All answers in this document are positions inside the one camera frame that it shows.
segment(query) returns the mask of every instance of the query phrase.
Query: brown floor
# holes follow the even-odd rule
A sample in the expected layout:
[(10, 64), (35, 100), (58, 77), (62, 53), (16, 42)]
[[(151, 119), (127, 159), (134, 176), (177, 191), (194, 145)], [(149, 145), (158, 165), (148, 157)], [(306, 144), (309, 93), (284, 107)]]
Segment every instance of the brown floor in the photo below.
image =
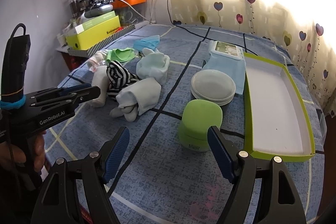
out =
[(324, 143), (324, 181), (318, 216), (336, 195), (336, 117), (327, 116), (327, 136)]

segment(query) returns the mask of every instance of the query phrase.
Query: beige curtain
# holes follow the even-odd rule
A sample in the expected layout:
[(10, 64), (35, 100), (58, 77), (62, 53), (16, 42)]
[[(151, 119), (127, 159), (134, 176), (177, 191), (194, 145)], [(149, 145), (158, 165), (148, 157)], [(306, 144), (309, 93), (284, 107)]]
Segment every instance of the beige curtain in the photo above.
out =
[(182, 24), (269, 38), (286, 48), (325, 113), (336, 113), (336, 0), (171, 0)]

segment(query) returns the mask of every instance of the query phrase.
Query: blue rubber band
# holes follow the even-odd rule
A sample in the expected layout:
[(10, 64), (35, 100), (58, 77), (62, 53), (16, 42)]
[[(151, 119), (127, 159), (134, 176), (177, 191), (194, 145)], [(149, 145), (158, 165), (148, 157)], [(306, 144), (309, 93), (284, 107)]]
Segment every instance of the blue rubber band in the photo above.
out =
[(19, 109), (25, 104), (25, 102), (26, 102), (25, 95), (23, 95), (23, 97), (20, 100), (16, 101), (15, 103), (8, 103), (0, 100), (0, 108), (5, 110)]

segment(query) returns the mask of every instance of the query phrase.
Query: metal rivet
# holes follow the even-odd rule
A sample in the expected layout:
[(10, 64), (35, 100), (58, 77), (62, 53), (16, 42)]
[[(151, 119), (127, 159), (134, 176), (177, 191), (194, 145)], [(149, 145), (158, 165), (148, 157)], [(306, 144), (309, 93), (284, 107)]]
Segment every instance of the metal rivet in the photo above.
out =
[(91, 158), (97, 158), (98, 155), (99, 155), (99, 153), (97, 151), (93, 151), (93, 152), (90, 153)]
[(246, 158), (248, 157), (249, 154), (246, 151), (242, 150), (242, 151), (239, 151), (239, 155), (243, 158)]
[(62, 164), (62, 163), (64, 163), (64, 159), (63, 159), (63, 158), (58, 158), (58, 159), (56, 160), (56, 163), (57, 163), (57, 164)]
[(274, 161), (277, 162), (277, 163), (281, 163), (282, 159), (279, 156), (275, 156)]

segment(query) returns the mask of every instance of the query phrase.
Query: striped tray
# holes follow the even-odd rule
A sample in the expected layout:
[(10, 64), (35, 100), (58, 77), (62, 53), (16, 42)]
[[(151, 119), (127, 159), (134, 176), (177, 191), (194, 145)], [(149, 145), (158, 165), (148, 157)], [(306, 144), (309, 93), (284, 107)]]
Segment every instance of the striped tray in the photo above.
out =
[(108, 37), (108, 38), (100, 41), (99, 43), (97, 43), (96, 45), (93, 45), (91, 48), (89, 48), (87, 50), (74, 50), (72, 48), (69, 48), (68, 49), (69, 55), (90, 58), (97, 51), (101, 50), (102, 48), (104, 48), (105, 46), (107, 46), (108, 44), (110, 44), (111, 42), (113, 42), (114, 40), (118, 39), (119, 37), (122, 37), (123, 35), (125, 35), (128, 32), (130, 32), (130, 31), (132, 31), (132, 30), (135, 29), (135, 26), (133, 24), (131, 24), (131, 25), (129, 25), (129, 24), (121, 24), (121, 26), (124, 27), (124, 29), (122, 29), (121, 31), (116, 32), (112, 36), (110, 36), (110, 37)]

